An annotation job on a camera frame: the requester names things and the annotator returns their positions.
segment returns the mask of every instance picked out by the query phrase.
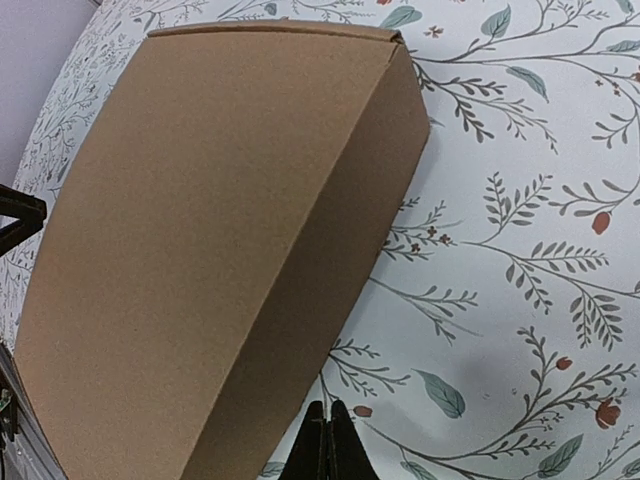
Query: white wall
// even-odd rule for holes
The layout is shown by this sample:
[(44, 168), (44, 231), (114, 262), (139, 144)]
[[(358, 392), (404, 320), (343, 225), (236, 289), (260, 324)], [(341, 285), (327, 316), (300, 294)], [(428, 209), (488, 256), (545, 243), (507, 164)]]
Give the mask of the white wall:
[(13, 182), (38, 112), (95, 8), (88, 0), (0, 0), (0, 183)]

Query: leaf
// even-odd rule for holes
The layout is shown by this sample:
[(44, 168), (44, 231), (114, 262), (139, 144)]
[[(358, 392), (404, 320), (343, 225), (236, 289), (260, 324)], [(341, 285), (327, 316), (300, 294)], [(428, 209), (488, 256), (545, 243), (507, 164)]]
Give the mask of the leaf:
[(260, 472), (260, 476), (265, 478), (277, 477), (282, 473), (282, 470), (284, 470), (283, 462), (267, 462)]
[(265, 10), (265, 12), (267, 12), (269, 15), (271, 15), (273, 17), (275, 14), (278, 13), (278, 5), (276, 5), (273, 2), (267, 3), (264, 6), (264, 10)]
[(569, 307), (569, 313), (575, 312), (581, 303), (582, 303), (582, 297), (578, 297), (573, 302), (571, 302), (571, 306)]
[(505, 276), (507, 277), (507, 281), (509, 283), (511, 283), (511, 281), (513, 280), (514, 273), (516, 273), (516, 266), (512, 263), (511, 266), (507, 269), (507, 272), (505, 273)]
[(535, 257), (542, 250), (542, 242), (538, 243), (534, 248), (533, 252), (531, 252), (531, 258)]
[(69, 161), (67, 161), (67, 163), (65, 163), (62, 168), (60, 169), (60, 171), (58, 172), (58, 182), (62, 181), (62, 177), (64, 177), (64, 172), (67, 171), (67, 167), (69, 166)]
[(151, 15), (149, 16), (149, 20), (147, 20), (147, 23), (144, 24), (144, 31), (145, 32), (149, 29), (149, 27), (151, 26), (151, 24), (155, 20), (156, 15), (157, 14), (155, 12), (152, 12)]
[(407, 472), (412, 473), (413, 476), (417, 478), (417, 480), (438, 480), (419, 463), (400, 462), (400, 466)]
[(422, 13), (415, 8), (409, 5), (402, 5), (391, 12), (389, 16), (382, 21), (380, 27), (389, 29), (399, 28), (402, 25), (417, 22), (421, 18)]
[(416, 370), (424, 380), (424, 388), (449, 418), (460, 418), (466, 409), (464, 398), (460, 392), (433, 373)]
[(549, 103), (549, 98), (547, 97), (547, 86), (544, 83), (544, 80), (540, 78), (539, 75), (533, 73), (531, 70), (527, 70), (522, 67), (508, 67), (507, 73), (509, 75), (513, 75), (520, 80), (524, 80), (527, 85), (529, 85), (534, 92), (544, 98), (547, 103)]
[(616, 0), (618, 5), (620, 6), (620, 10), (622, 13), (634, 13), (635, 10), (633, 5), (631, 4), (631, 0)]
[(431, 125), (436, 125), (438, 127), (444, 127), (444, 123), (442, 123), (441, 121), (433, 118), (433, 117), (429, 117), (429, 122), (431, 123)]
[(491, 38), (502, 38), (507, 33), (509, 23), (511, 23), (511, 7), (507, 4), (507, 8), (487, 18), (480, 27), (480, 31)]
[(581, 445), (582, 435), (568, 440), (555, 453), (540, 462), (540, 465), (538, 465), (538, 477), (551, 478), (564, 472), (571, 463), (571, 459), (578, 453)]
[(607, 179), (603, 179), (603, 180), (602, 180), (602, 183), (604, 183), (604, 185), (605, 185), (607, 188), (609, 188), (609, 189), (613, 190), (614, 192), (629, 193), (627, 190), (624, 190), (624, 189), (620, 188), (620, 187), (619, 187), (619, 186), (617, 186), (615, 183), (613, 183), (613, 182), (611, 182), (611, 181), (609, 181), (609, 180), (607, 180)]
[(627, 478), (633, 477), (638, 473), (640, 473), (640, 458), (629, 463), (626, 467), (622, 469), (622, 474)]
[(634, 52), (640, 48), (640, 40), (623, 40), (607, 47), (608, 52)]

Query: cardboard box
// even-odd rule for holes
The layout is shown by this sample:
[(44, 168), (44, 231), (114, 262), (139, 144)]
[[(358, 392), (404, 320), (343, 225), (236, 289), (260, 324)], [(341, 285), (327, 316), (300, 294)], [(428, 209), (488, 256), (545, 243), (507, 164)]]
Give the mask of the cardboard box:
[(396, 32), (151, 34), (66, 180), (15, 352), (69, 479), (255, 479), (428, 133)]

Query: botanical print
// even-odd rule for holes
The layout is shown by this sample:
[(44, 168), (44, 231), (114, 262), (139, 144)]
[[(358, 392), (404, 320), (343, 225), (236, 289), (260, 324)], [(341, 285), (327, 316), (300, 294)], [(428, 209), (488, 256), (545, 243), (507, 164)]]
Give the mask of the botanical print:
[[(14, 186), (53, 209), (150, 30), (399, 29), (431, 139), (308, 399), (346, 402), (380, 478), (640, 479), (639, 17), (635, 0), (111, 0), (62, 68)], [(0, 259), (11, 350), (41, 238)], [(262, 477), (278, 477), (289, 447)]]

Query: box flap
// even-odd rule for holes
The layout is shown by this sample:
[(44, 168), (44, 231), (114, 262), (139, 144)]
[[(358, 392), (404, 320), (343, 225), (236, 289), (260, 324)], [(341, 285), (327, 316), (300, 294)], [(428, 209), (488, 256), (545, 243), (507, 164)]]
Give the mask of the box flap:
[(381, 42), (402, 43), (400, 32), (377, 27), (360, 25), (340, 25), (325, 22), (301, 22), (290, 20), (265, 20), (238, 23), (202, 23), (184, 27), (165, 28), (149, 32), (149, 37), (166, 37), (169, 35), (186, 35), (190, 33), (217, 32), (275, 32), (302, 33), (315, 35), (335, 35), (340, 37), (378, 40)]

